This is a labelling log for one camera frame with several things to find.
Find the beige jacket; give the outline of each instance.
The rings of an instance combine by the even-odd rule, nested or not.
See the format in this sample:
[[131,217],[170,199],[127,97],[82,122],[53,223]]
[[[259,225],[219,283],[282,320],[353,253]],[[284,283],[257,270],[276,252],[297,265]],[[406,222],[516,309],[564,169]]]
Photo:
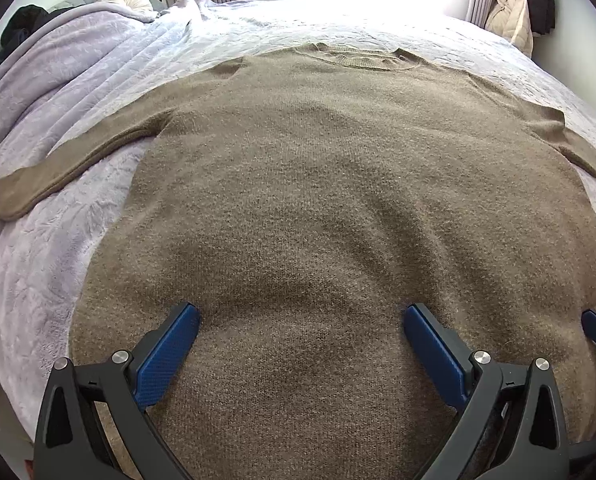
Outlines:
[[534,38],[527,0],[496,0],[489,12],[485,30],[502,36],[525,56],[532,56]]

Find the metal screw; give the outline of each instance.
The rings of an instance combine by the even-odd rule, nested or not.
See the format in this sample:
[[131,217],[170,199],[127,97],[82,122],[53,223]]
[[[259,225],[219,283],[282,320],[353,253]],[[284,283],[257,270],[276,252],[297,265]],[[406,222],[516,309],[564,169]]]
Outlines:
[[539,367],[540,370],[549,370],[549,361],[547,361],[547,359],[539,357],[536,359],[536,366]]
[[475,354],[473,354],[473,358],[481,365],[486,365],[487,363],[491,362],[491,356],[482,350],[478,350]]
[[53,367],[56,370],[63,370],[68,365],[68,359],[66,357],[61,357],[60,359],[56,359],[53,363]]
[[128,358],[129,352],[127,352],[126,350],[118,350],[115,354],[113,354],[113,356],[111,356],[111,359],[117,365],[126,363]]

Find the bed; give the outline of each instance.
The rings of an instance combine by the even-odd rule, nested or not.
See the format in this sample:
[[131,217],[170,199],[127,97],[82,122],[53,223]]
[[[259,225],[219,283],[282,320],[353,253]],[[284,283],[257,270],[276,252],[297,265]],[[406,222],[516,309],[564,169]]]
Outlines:
[[[179,0],[150,15],[105,3],[62,14],[0,67],[0,177],[36,164],[139,96],[219,62],[311,41],[400,47],[558,108],[596,148],[588,106],[502,38],[380,2]],[[150,140],[126,146],[14,222],[0,222],[0,383],[29,436],[92,254]],[[576,168],[596,212],[596,179]]]

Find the white bedspread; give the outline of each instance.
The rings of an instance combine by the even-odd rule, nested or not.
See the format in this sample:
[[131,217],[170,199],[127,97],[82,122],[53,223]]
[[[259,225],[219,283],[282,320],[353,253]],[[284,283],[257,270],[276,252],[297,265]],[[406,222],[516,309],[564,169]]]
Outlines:
[[[152,23],[110,4],[63,14],[0,69],[0,176],[42,160],[149,89],[224,60],[309,41],[395,50],[464,68],[565,112],[596,147],[587,105],[507,41],[469,23],[380,2],[180,0]],[[52,362],[92,253],[118,218],[142,140],[118,150],[15,222],[0,222],[0,381],[34,436]],[[594,209],[596,181],[580,171]]]

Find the brown sweater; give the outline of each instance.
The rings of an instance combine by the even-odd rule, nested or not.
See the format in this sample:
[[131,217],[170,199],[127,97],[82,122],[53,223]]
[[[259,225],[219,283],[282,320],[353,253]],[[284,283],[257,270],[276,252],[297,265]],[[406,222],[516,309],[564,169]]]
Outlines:
[[168,83],[96,128],[159,135],[93,257],[72,357],[198,306],[151,412],[194,478],[411,478],[452,414],[402,336],[410,301],[498,361],[549,359],[571,440],[596,435],[596,215],[566,159],[596,176],[596,152],[561,112],[319,45]]

